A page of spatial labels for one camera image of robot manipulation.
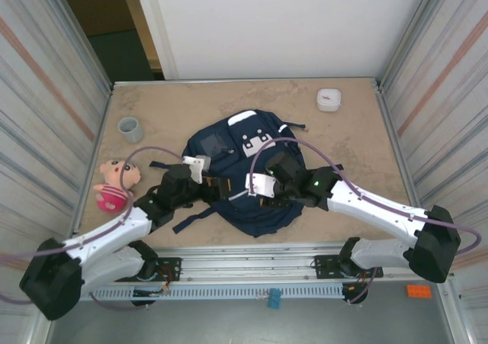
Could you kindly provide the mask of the brown wooden door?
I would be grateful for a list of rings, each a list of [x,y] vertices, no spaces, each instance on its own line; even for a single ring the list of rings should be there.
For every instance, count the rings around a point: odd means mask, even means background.
[[[135,30],[153,72],[162,73],[140,0],[66,0],[89,37]]]

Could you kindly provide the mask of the grey ceramic cup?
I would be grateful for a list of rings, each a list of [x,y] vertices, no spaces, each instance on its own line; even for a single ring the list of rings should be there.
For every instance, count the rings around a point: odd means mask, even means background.
[[[144,138],[144,130],[135,117],[121,119],[117,129],[128,143],[138,143]]]

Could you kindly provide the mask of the navy blue backpack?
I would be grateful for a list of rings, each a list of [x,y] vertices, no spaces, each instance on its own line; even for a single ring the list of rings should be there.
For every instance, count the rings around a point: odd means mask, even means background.
[[[302,214],[303,205],[292,201],[283,208],[262,207],[257,197],[248,195],[245,188],[254,155],[266,144],[253,171],[254,175],[265,172],[266,162],[278,153],[291,154],[303,166],[300,147],[295,142],[275,138],[293,138],[292,127],[304,129],[303,124],[287,123],[269,111],[245,110],[224,118],[195,133],[187,142],[183,156],[208,156],[210,177],[228,178],[231,181],[230,196],[226,200],[209,204],[200,214],[194,214],[173,227],[181,232],[198,219],[219,214],[226,222],[252,237],[277,233]]]

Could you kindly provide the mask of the pink plush doll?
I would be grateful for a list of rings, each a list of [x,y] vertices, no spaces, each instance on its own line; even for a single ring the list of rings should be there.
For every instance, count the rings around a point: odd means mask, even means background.
[[[112,159],[102,163],[99,171],[104,183],[93,186],[98,208],[106,212],[122,211],[133,195],[130,189],[141,179],[139,168],[122,159]]]

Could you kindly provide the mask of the orange toy brick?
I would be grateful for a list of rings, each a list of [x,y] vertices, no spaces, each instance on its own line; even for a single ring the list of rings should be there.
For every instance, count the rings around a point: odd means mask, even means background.
[[[432,289],[429,285],[407,285],[407,297],[419,299],[432,299]]]

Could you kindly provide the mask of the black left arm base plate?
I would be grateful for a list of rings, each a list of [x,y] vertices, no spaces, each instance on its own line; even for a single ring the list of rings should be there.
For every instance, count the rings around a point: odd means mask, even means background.
[[[180,280],[181,274],[181,258],[158,258],[156,261],[156,267],[153,269],[153,274],[143,278],[142,276],[134,275],[132,277],[126,277],[118,279],[117,282],[163,282],[170,283]]]

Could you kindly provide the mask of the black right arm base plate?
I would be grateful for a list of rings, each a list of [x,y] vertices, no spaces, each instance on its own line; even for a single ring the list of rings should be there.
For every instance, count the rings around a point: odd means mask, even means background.
[[[316,273],[317,279],[369,279],[382,278],[382,268],[363,269],[349,258],[339,255],[318,255],[313,258],[310,265]]]

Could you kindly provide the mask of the white round container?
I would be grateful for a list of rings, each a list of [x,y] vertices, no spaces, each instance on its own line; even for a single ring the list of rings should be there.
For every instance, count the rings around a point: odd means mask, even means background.
[[[316,97],[316,106],[322,112],[336,112],[342,103],[342,94],[335,88],[322,88]]]

